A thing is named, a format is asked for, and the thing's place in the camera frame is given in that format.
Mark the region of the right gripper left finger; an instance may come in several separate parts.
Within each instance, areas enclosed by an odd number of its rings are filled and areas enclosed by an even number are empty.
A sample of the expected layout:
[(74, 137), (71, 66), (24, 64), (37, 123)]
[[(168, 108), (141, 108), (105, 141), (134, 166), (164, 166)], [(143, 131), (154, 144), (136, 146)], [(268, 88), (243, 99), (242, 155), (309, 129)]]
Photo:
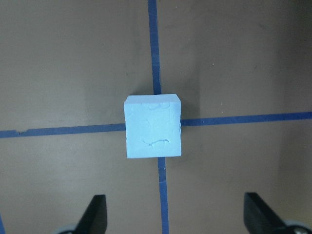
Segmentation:
[(105, 234), (107, 230), (107, 204), (105, 195), (93, 196), (78, 222), (75, 234)]

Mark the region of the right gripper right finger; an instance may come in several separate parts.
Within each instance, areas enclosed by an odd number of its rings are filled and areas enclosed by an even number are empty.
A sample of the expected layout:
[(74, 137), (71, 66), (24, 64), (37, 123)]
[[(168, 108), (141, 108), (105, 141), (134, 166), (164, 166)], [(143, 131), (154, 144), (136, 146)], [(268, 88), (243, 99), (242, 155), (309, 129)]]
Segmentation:
[(255, 192), (244, 194), (244, 225), (250, 234), (288, 234), (287, 225)]

